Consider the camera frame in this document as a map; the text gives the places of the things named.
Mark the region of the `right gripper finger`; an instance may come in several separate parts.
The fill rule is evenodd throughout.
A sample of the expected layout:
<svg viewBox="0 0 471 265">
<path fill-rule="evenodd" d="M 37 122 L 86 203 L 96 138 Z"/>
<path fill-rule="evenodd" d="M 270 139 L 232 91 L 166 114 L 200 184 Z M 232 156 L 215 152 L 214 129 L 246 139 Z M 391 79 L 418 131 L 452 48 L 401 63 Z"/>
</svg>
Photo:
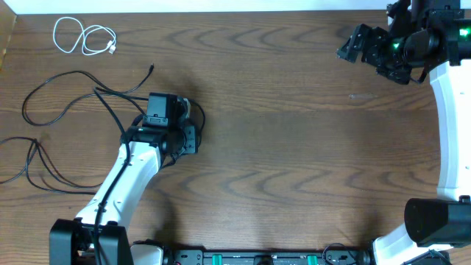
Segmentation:
<svg viewBox="0 0 471 265">
<path fill-rule="evenodd" d="M 340 59 L 346 60 L 350 63 L 355 63 L 358 56 L 363 54 L 361 50 L 338 49 L 337 56 Z"/>
<path fill-rule="evenodd" d="M 363 53 L 372 44 L 372 27 L 366 24 L 358 25 L 347 42 L 339 49 L 361 50 Z"/>
</svg>

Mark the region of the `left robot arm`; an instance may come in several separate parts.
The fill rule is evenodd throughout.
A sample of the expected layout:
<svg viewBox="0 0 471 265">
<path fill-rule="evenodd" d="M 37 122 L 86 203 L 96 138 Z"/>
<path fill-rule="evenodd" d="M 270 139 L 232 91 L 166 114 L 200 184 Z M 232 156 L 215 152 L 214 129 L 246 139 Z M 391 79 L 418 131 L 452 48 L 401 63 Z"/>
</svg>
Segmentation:
<svg viewBox="0 0 471 265">
<path fill-rule="evenodd" d="M 127 231 L 150 182 L 195 154 L 201 127 L 191 118 L 192 99 L 151 93 L 146 112 L 121 131 L 118 157 L 92 200 L 72 220 L 58 219 L 49 233 L 50 264 L 172 264 L 171 251 L 153 241 L 131 244 Z"/>
</svg>

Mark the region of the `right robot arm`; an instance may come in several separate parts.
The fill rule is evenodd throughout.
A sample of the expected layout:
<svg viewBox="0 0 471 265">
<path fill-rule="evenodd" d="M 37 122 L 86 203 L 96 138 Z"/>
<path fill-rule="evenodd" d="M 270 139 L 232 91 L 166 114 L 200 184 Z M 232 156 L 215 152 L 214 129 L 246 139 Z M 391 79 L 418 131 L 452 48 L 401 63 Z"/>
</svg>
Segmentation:
<svg viewBox="0 0 471 265">
<path fill-rule="evenodd" d="M 439 126 L 439 180 L 433 199 L 407 201 L 403 223 L 354 256 L 355 264 L 448 264 L 470 245 L 470 19 L 462 0 L 398 0 L 387 28 L 358 25 L 337 50 L 400 85 L 429 81 Z"/>
</svg>

